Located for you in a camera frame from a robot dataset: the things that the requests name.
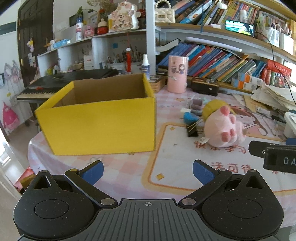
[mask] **blue gripper pad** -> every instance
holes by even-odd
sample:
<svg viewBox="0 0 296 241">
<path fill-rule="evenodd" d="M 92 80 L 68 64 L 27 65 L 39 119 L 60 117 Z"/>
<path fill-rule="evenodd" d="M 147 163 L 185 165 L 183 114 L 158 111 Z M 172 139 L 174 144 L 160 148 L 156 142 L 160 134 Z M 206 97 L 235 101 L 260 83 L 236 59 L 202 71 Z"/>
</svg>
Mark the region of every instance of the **blue gripper pad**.
<svg viewBox="0 0 296 241">
<path fill-rule="evenodd" d="M 286 145 L 296 145 L 296 138 L 287 138 Z"/>
<path fill-rule="evenodd" d="M 193 163 L 193 175 L 203 184 L 206 185 L 215 178 L 215 174 L 203 167 L 198 162 Z"/>
<path fill-rule="evenodd" d="M 90 167 L 90 169 L 82 172 L 82 179 L 87 181 L 89 184 L 94 185 L 102 176 L 104 173 L 104 165 L 101 161 L 99 161 L 97 164 L 94 164 Z"/>
</svg>

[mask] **paper stack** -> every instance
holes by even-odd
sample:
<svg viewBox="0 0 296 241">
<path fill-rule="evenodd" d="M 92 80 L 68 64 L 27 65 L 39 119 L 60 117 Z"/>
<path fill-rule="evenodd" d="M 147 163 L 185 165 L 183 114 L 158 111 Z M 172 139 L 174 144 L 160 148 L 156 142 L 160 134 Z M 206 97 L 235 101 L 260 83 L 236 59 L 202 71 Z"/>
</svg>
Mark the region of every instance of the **paper stack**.
<svg viewBox="0 0 296 241">
<path fill-rule="evenodd" d="M 296 92 L 292 91 L 292 94 L 296 100 Z M 263 84 L 261 88 L 253 91 L 252 99 L 282 111 L 296 111 L 296 105 L 288 88 Z"/>
</svg>

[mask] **dark wooden door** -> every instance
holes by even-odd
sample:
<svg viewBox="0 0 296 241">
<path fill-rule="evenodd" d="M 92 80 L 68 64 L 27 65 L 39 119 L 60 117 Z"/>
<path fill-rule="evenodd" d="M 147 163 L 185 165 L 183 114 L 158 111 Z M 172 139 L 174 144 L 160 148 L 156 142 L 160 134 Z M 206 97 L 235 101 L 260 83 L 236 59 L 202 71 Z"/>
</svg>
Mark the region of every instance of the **dark wooden door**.
<svg viewBox="0 0 296 241">
<path fill-rule="evenodd" d="M 54 0 L 27 0 L 19 8 L 18 52 L 25 87 L 34 79 L 38 67 L 37 55 L 46 52 L 44 45 L 53 39 L 53 2 Z M 32 56 L 36 58 L 36 67 L 29 64 L 30 48 L 27 43 L 31 38 L 34 41 Z"/>
</svg>

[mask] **black cable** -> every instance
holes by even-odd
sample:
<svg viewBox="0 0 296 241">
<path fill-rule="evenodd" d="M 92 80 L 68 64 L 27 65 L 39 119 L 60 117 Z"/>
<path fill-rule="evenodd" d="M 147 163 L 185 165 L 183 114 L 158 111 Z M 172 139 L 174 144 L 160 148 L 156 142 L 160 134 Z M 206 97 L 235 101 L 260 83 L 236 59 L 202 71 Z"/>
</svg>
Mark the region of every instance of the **black cable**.
<svg viewBox="0 0 296 241">
<path fill-rule="evenodd" d="M 262 34 L 262 33 L 259 33 L 259 32 L 256 32 L 256 33 L 261 34 L 263 37 L 265 37 L 265 38 L 268 40 L 268 42 L 269 42 L 269 44 L 270 44 L 270 46 L 271 46 L 272 58 L 273 58 L 273 60 L 274 60 L 274 49 L 272 48 L 272 44 L 271 44 L 271 42 L 269 41 L 268 37 L 266 37 L 266 36 L 265 36 L 264 34 Z M 286 81 L 286 83 L 287 83 L 287 85 L 288 85 L 288 87 L 289 87 L 289 90 L 290 90 L 290 93 L 291 93 L 292 99 L 293 99 L 293 101 L 294 101 L 294 104 L 296 105 L 296 102 L 295 102 L 295 100 L 294 100 L 294 97 L 293 97 L 293 94 L 292 94 L 292 91 L 291 91 L 291 87 L 289 86 L 289 83 L 288 83 L 286 77 L 283 75 L 283 73 L 282 73 L 282 72 L 279 70 L 279 68 L 276 66 L 276 62 L 275 62 L 275 60 L 274 60 L 274 66 L 275 66 L 276 69 L 280 72 L 280 74 L 284 77 L 284 79 L 285 79 L 285 81 Z"/>
</svg>

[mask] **yellow cardboard box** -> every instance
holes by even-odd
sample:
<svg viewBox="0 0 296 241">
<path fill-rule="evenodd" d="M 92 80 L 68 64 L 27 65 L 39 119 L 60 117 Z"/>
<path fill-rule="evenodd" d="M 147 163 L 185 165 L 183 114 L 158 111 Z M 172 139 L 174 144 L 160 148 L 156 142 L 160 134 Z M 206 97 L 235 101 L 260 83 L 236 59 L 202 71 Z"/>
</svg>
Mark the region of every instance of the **yellow cardboard box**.
<svg viewBox="0 0 296 241">
<path fill-rule="evenodd" d="M 155 148 L 156 99 L 144 74 L 72 81 L 35 113 L 55 155 Z"/>
</svg>

